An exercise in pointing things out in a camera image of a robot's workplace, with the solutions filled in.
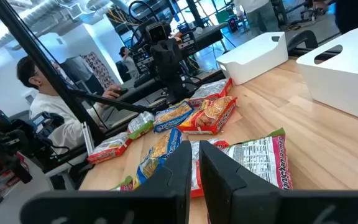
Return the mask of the white plastic bin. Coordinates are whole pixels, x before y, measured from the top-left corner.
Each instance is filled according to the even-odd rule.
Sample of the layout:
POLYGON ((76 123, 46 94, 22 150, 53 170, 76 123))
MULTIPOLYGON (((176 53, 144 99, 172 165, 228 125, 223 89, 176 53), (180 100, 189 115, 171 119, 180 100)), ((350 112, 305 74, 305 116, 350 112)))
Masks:
POLYGON ((284 32, 266 32, 219 56, 216 61, 233 84, 244 84, 288 60, 284 32))
POLYGON ((358 28, 296 60, 314 100, 358 117, 358 28))

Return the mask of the patterned fabric panel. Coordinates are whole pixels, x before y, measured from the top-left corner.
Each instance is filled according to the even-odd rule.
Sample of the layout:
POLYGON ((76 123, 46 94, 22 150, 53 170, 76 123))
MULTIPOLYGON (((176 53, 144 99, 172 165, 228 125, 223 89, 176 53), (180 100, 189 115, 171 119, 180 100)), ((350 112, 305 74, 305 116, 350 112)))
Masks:
POLYGON ((107 89, 109 86, 114 85, 115 82, 111 78, 110 73, 107 67, 102 63, 99 57, 94 53, 90 52, 89 54, 81 55, 85 62, 92 69, 95 77, 99 81, 103 89, 107 89))

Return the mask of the red Maruchan ramen pack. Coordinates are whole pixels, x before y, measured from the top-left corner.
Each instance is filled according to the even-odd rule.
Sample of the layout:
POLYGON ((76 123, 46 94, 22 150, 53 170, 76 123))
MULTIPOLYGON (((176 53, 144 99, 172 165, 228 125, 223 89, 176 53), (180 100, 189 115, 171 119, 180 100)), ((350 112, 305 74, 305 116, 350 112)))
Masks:
POLYGON ((192 107, 199 107, 203 100, 214 101, 228 94, 232 88, 232 78, 218 80, 216 82, 201 85, 188 100, 192 107))
POLYGON ((87 161, 90 164, 98 164, 119 157, 123 155, 131 142, 132 139, 129 138, 127 132, 119 133, 116 136, 104 140, 100 145, 92 149, 87 161))
POLYGON ((203 100, 177 128, 188 134, 217 134, 236 107, 237 97, 224 96, 217 100, 203 100))
MULTIPOLYGON (((223 139, 209 139, 208 142, 222 150, 228 147, 229 143, 223 139)), ((200 141, 191 141, 192 148, 192 168, 191 168, 191 198, 202 197, 204 195, 201 183, 199 151, 200 141)))

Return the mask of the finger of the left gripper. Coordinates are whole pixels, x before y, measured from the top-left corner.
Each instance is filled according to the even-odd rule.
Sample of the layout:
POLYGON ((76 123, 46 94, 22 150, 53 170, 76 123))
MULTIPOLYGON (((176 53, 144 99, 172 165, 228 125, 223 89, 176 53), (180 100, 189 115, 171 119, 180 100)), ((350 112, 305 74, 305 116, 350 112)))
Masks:
POLYGON ((176 98, 186 98, 188 89, 186 84, 183 83, 181 76, 176 76, 176 98))
POLYGON ((175 77, 173 77, 173 76, 165 77, 165 85, 168 88, 170 97, 173 98, 174 100, 177 98, 176 84, 177 84, 177 81, 176 81, 175 77))

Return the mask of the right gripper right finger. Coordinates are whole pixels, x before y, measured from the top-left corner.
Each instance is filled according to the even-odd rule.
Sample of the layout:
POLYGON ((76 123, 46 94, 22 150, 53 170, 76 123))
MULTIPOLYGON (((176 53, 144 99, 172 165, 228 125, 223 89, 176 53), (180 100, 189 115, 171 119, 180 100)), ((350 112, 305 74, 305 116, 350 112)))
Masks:
POLYGON ((358 190, 282 190, 208 141, 199 156, 211 224, 358 224, 358 190))

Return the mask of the black office chair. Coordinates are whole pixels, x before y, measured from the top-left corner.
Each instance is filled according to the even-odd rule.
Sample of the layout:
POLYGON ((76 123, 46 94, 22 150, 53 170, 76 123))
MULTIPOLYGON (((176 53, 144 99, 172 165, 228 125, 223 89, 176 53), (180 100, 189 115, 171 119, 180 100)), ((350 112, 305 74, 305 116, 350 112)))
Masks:
POLYGON ((287 43, 288 55, 292 57, 300 57, 316 48, 318 48, 318 42, 311 30, 304 30, 294 35, 287 43))

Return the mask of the silver ventilation duct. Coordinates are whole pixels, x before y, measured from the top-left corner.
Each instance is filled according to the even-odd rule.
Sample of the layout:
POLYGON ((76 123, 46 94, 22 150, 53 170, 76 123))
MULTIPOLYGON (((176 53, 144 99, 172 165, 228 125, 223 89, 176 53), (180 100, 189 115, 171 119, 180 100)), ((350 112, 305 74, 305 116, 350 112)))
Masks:
MULTIPOLYGON (((28 25, 32 26, 38 23, 41 18, 60 11, 63 6, 70 6, 77 0, 43 0, 39 4, 32 6, 18 13, 18 16, 28 25)), ((9 29, 0 20, 0 48, 9 43, 13 39, 13 35, 9 29)))

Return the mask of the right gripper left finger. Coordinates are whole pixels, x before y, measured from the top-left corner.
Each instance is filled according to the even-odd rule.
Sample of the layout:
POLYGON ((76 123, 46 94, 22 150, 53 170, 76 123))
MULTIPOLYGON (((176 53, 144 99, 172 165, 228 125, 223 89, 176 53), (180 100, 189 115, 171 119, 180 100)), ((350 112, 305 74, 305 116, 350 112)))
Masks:
POLYGON ((162 167, 133 191, 56 190, 20 211, 22 224, 187 224, 192 150, 183 141, 162 167))

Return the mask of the blue Maruchan ramen pack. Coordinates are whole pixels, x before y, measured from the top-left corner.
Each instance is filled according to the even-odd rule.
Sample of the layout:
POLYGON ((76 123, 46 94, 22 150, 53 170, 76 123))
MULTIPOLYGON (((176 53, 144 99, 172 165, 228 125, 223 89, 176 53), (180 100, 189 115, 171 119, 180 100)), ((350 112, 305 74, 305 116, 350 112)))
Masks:
POLYGON ((188 101, 182 101, 175 106, 157 112, 154 117, 154 132, 161 133, 177 127, 182 124, 192 112, 194 112, 194 108, 188 101))
POLYGON ((134 179, 134 189, 145 183, 159 167, 164 165, 165 161, 181 144, 182 140, 182 132, 177 128, 173 128, 150 148, 148 154, 137 168, 136 177, 134 179))

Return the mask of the black desk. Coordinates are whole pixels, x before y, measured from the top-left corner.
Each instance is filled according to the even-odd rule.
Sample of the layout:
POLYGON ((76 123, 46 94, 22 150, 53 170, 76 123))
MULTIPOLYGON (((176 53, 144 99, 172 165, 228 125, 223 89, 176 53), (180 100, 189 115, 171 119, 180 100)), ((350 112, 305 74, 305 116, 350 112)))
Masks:
MULTIPOLYGON (((201 72, 196 75, 196 78, 190 78, 196 84, 205 84, 215 82, 221 79, 224 79, 225 76, 221 70, 213 70, 212 72, 201 72)), ((123 101, 125 103, 133 105, 144 105, 148 101, 151 103, 157 98, 157 93, 167 91, 167 87, 160 81, 159 78, 152 78, 151 80, 134 87, 134 80, 131 79, 128 82, 125 82, 124 87, 128 89, 128 92, 123 94, 118 98, 118 101, 123 101)), ((121 120, 126 120, 125 116, 128 116, 131 112, 125 110, 120 112, 120 109, 115 109, 110 107, 106 110, 106 114, 102 115, 104 124, 109 129, 114 129, 114 126, 117 126, 121 120)))

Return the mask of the black aluminium rig frame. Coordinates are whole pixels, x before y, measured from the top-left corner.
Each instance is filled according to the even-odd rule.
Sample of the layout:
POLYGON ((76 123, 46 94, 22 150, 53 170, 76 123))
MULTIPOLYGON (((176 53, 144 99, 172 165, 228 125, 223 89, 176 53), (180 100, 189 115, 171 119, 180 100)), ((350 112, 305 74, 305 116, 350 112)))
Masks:
POLYGON ((118 100, 109 100, 102 96, 85 93, 84 91, 69 89, 48 59, 47 55, 49 52, 47 51, 46 47, 34 35, 30 29, 30 26, 28 26, 18 16, 18 13, 15 11, 15 9, 12 8, 7 0, 0 0, 0 20, 9 29, 10 33, 23 47, 31 59, 34 60, 36 66, 40 68, 41 72, 45 74, 47 80, 57 90, 72 112, 74 112, 74 115, 77 117, 77 119, 80 122, 86 122, 89 125, 91 133, 96 138, 97 143, 100 143, 106 138, 115 135, 116 132, 108 131, 106 134, 103 134, 99 130, 98 125, 93 120, 93 118, 88 114, 88 112, 86 112, 85 108, 78 101, 80 98, 93 100, 98 103, 104 103, 108 106, 113 106, 120 110, 129 110, 136 113, 151 110, 145 106, 132 105, 118 100))

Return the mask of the person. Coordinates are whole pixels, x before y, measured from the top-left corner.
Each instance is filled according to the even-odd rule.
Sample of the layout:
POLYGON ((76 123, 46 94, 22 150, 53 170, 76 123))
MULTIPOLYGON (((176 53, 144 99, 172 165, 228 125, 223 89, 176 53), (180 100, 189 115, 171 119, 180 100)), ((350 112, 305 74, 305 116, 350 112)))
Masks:
POLYGON ((52 144, 58 147, 55 150, 57 154, 63 154, 84 143, 80 121, 30 57, 25 56, 18 61, 17 78, 24 86, 38 91, 30 105, 31 118, 41 112, 48 112, 64 119, 64 123, 48 136, 52 144))
POLYGON ((341 34, 358 28, 358 0, 333 0, 335 23, 341 34))
POLYGON ((127 67, 128 72, 132 78, 139 77, 139 71, 135 65, 134 60, 130 56, 130 50, 127 47, 121 47, 119 51, 122 63, 127 67))
POLYGON ((243 8, 253 36, 264 32, 280 32, 278 21, 270 0, 233 0, 237 16, 242 16, 243 8))

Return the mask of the pink green Maruchan ramen pack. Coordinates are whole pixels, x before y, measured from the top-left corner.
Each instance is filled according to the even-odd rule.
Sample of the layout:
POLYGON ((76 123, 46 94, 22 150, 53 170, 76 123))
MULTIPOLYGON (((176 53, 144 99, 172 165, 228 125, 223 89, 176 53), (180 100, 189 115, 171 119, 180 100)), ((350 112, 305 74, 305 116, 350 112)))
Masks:
POLYGON ((223 152, 267 182, 291 190, 293 184, 285 140, 285 130, 280 128, 266 137, 231 145, 223 152))
POLYGON ((127 176, 121 183, 119 183, 117 186, 113 187, 112 191, 131 191, 134 188, 134 181, 131 176, 127 176))
POLYGON ((127 127, 128 137, 135 140, 154 128, 154 115, 143 112, 130 121, 127 127))

